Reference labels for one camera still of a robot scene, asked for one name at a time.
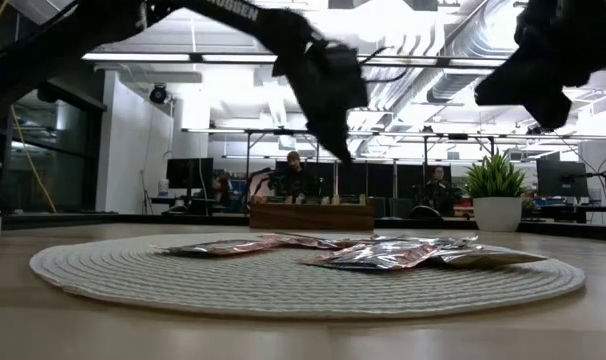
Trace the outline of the black computer monitor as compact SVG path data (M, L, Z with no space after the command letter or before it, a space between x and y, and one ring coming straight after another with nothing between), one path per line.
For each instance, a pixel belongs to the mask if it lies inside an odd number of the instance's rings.
M166 179L171 189L209 187L213 180L212 158L169 159Z
M544 197L588 197L586 166L580 162L536 162L538 194Z

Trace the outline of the white round woven placemat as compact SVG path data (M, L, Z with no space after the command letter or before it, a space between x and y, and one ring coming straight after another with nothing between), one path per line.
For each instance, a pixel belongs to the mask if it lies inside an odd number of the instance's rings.
M387 273L304 265L315 251L188 258L161 246L241 240L241 233L149 235L46 248L31 270L61 290L113 303L259 318L409 319L527 304L581 289L584 272L556 259L494 269L419 267Z

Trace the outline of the green plant in white pot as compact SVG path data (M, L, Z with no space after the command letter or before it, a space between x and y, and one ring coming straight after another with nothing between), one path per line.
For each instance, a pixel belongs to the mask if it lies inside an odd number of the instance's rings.
M522 218L525 174L505 155L486 156L467 170L465 192L472 198L477 227L515 232Z

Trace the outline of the person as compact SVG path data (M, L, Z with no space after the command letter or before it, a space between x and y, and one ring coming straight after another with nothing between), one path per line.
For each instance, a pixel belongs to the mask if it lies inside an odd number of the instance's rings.
M226 175L217 176L212 183L214 200L221 206L229 206L231 202L231 188Z
M442 167L435 167L426 183L425 192L431 207L441 216L450 217L454 215L454 203L459 198L459 193L445 180L444 175Z
M292 198L311 197L315 191L315 180L304 168L297 151L290 151L286 166L273 172L269 179L276 196Z

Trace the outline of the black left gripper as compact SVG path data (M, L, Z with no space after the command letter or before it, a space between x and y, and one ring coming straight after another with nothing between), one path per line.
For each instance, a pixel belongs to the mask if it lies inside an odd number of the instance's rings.
M318 143L351 164L347 111L369 103L356 50L340 42L314 40L302 53L278 56L272 76L285 76L301 110L312 113L306 127Z

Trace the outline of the black metal table frame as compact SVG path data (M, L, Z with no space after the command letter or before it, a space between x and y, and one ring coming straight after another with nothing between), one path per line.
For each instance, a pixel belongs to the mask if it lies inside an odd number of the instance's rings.
M163 224L163 225L203 225L203 226L245 226L250 225L249 217L203 217L203 216L162 216L127 214L20 214L5 216L1 222L2 230L36 229L48 227L66 227L98 225L109 223L124 224ZM434 229L434 230L477 230L473 221L467 220L388 220L376 219L376 229ZM584 238L606 241L606 225L587 225L571 223L522 222L518 232Z

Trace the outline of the brown wooden three-slot organizer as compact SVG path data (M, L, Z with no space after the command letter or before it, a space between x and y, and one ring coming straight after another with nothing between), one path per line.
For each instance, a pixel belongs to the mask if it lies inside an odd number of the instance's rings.
M254 204L249 227L272 230L373 231L371 205Z

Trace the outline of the silver ceiling air duct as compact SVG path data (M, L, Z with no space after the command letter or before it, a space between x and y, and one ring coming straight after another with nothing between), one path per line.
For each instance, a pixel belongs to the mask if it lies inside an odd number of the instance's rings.
M477 4L472 14L455 28L439 49L441 56L507 57L515 49L512 32L521 12L516 0L472 0ZM477 77L457 74L450 69L411 69L399 81L372 88L370 105L376 109L398 109L418 97L422 90L427 100L446 103Z

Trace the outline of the black office chair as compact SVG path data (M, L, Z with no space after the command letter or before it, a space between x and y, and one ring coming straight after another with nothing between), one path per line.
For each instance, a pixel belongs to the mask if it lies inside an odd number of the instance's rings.
M442 220L442 215L434 208L425 205L419 205L414 207L410 211L409 218L412 220L436 221Z

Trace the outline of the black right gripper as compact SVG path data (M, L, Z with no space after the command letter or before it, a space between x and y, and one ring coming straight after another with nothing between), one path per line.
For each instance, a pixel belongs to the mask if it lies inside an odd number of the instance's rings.
M565 86L586 84L606 68L606 0L528 0L515 42L537 40L559 66ZM543 71L519 49L474 89L477 104L519 105L543 94Z

